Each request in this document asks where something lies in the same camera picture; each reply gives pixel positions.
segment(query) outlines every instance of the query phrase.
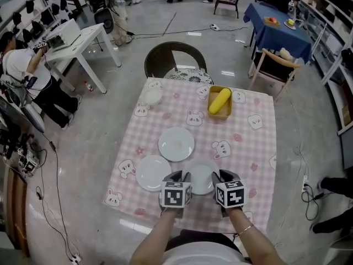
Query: microwave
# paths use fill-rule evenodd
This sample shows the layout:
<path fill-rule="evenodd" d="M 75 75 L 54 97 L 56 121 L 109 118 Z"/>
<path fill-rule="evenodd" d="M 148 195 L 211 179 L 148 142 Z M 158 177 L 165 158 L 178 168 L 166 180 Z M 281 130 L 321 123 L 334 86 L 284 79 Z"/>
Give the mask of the microwave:
<path fill-rule="evenodd" d="M 68 20 L 67 22 L 56 27 L 46 37 L 46 42 L 49 48 L 58 50 L 66 46 L 70 46 L 80 36 L 81 30 L 74 19 Z"/>

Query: table with blue tablecloth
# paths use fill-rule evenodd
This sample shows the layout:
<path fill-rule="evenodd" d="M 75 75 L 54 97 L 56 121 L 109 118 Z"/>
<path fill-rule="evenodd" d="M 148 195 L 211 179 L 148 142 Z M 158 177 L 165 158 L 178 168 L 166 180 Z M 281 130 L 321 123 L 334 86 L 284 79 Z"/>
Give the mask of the table with blue tablecloth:
<path fill-rule="evenodd" d="M 267 25 L 265 17 L 276 18 L 280 26 Z M 295 58 L 303 58 L 307 63 L 311 59 L 311 43 L 305 32 L 296 24 L 296 30 L 288 28 L 284 22 L 290 17 L 264 5 L 251 3 L 244 13 L 244 22 L 251 21 L 256 32 L 255 40 L 258 49 L 280 51 L 285 48 Z"/>

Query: bottle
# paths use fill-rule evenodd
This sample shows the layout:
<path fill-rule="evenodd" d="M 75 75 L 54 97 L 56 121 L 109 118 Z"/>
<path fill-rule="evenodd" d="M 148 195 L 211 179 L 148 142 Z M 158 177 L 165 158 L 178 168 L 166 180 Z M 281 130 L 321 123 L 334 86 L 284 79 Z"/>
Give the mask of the bottle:
<path fill-rule="evenodd" d="M 93 91 L 93 86 L 91 86 L 89 83 L 87 83 L 86 81 L 84 82 L 84 84 L 87 86 L 87 89 L 89 90 L 89 91 Z"/>

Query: white shoe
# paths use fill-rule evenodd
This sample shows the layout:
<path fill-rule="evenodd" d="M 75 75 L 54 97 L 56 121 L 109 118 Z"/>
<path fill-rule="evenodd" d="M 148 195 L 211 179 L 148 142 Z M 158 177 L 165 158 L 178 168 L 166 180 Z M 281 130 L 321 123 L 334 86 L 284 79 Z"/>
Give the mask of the white shoe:
<path fill-rule="evenodd" d="M 77 110 L 76 111 L 78 111 L 79 107 L 81 106 L 82 96 L 78 94 L 75 97 L 77 98 Z"/>
<path fill-rule="evenodd" d="M 125 43 L 130 43 L 131 41 L 132 41 L 132 39 L 134 39 L 135 37 L 133 36 L 133 35 L 128 35 L 127 37 L 126 37 L 126 40 L 125 40 Z"/>
<path fill-rule="evenodd" d="M 68 116 L 68 123 L 63 127 L 61 128 L 62 130 L 67 130 L 67 127 L 69 126 L 69 124 L 73 121 L 73 114 L 70 114 Z"/>

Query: gray floor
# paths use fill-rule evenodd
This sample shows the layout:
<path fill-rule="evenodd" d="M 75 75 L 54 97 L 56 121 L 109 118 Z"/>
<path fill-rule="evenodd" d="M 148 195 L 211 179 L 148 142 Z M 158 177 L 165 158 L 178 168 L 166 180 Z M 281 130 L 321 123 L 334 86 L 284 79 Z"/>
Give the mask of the gray floor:
<path fill-rule="evenodd" d="M 217 14 L 213 15 L 214 4 L 203 4 L 202 0 L 184 0 L 171 5 L 166 4 L 166 0 L 143 0 L 141 4 L 126 7 L 129 30 L 135 34 L 164 32 L 175 13 L 168 32 L 206 29 L 212 23 L 221 29 L 240 28 L 245 26 L 243 13 L 252 1 L 239 1 L 237 19 L 233 7 L 220 5 Z M 114 66 L 107 50 L 101 53 L 96 45 L 89 47 L 86 52 L 90 56 L 89 63 L 108 88 L 107 94 L 101 94 L 98 89 L 89 92 L 85 88 L 83 82 L 92 81 L 76 62 L 68 78 L 76 87 L 76 93 L 83 95 L 81 109 L 66 131 L 45 118 L 46 135 L 58 152 L 59 188 L 67 232 L 83 257 L 82 264 L 127 264 L 146 236 L 144 227 L 152 227 L 146 221 L 124 215 L 102 203 L 120 143 L 146 81 L 144 61 L 148 52 L 165 41 L 188 43 L 204 55 L 208 73 L 215 84 L 248 87 L 251 49 L 236 42 L 245 40 L 247 30 L 200 32 L 201 36 L 188 36 L 187 33 L 162 38 L 142 39 L 137 36 L 132 43 L 117 51 L 121 68 Z M 183 54 L 178 54 L 176 59 L 180 65 L 193 65 Z M 224 72 L 233 72 L 234 76 Z M 336 107 L 327 89 L 321 86 L 320 79 L 315 66 L 305 66 L 291 83 L 288 93 L 275 106 L 277 169 L 267 235 L 274 244 L 277 243 L 279 255 L 289 264 L 322 264 L 328 245 L 339 236 L 338 232 L 315 235 L 310 231 L 314 222 L 306 220 L 306 204 L 300 196 L 305 172 L 310 173 L 309 183 L 313 188 L 324 176 L 344 176 L 340 139 L 336 135 L 339 128 Z M 275 96 L 279 88 L 271 85 L 258 80 L 254 89 Z M 43 137 L 38 133 L 36 136 L 49 150 L 43 168 L 45 201 L 51 210 L 47 211 L 47 216 L 62 230 L 55 187 L 55 155 Z M 310 166 L 308 169 L 295 154 L 295 147 L 300 143 Z M 35 187 L 41 185 L 40 171 L 36 171 L 28 182 L 26 222 L 31 256 L 38 265 L 68 264 L 63 240 L 46 223 L 41 202 L 35 195 Z M 347 200 L 339 195 L 330 195 L 319 203 L 317 220 L 336 216 L 348 206 Z M 314 207 L 312 205 L 309 215 L 314 214 Z M 71 243 L 70 248 L 76 253 Z"/>

